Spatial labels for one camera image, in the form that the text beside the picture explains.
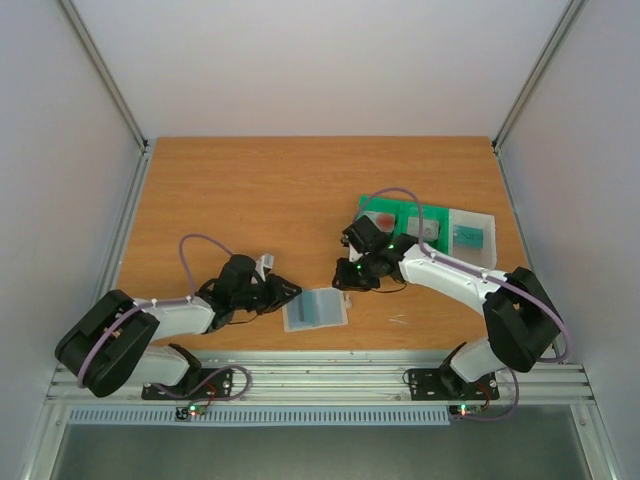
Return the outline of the teal card dark stripe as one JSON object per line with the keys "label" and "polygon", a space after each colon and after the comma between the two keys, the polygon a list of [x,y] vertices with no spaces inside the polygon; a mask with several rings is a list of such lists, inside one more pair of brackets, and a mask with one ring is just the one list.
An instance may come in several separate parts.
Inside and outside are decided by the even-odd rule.
{"label": "teal card dark stripe", "polygon": [[303,291],[288,306],[288,322],[294,329],[311,328],[319,324],[314,294]]}

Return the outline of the translucent grey card holder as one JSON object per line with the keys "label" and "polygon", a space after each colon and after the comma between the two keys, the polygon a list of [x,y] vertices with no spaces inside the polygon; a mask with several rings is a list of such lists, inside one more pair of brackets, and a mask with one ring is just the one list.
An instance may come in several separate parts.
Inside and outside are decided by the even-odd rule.
{"label": "translucent grey card holder", "polygon": [[288,304],[283,308],[283,326],[286,333],[337,327],[348,323],[347,306],[344,295],[340,290],[321,288],[303,291],[310,291],[314,294],[319,324],[311,328],[294,329],[288,322]]}

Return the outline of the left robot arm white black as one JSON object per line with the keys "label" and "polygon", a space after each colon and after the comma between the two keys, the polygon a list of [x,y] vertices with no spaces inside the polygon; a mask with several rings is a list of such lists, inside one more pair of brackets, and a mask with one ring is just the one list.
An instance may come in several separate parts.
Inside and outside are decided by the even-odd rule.
{"label": "left robot arm white black", "polygon": [[218,331],[238,311],[261,316],[283,308],[302,289],[272,265],[269,255],[234,254],[218,276],[177,299],[134,299],[111,290],[62,337],[55,358],[98,398],[139,383],[151,396],[192,399],[208,390],[213,372],[186,347],[157,341]]}

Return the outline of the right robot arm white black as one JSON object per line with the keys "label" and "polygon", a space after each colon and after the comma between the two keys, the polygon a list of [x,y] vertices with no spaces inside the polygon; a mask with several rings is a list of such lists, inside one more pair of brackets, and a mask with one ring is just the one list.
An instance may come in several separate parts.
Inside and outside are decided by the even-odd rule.
{"label": "right robot arm white black", "polygon": [[332,281],[342,291],[372,291],[385,278],[441,293],[483,316],[487,334],[456,347],[425,381],[447,400],[469,396],[478,380],[498,370],[526,373],[556,337],[563,321],[533,272],[487,270],[445,255],[419,241],[381,231],[365,216],[342,233],[349,250]]}

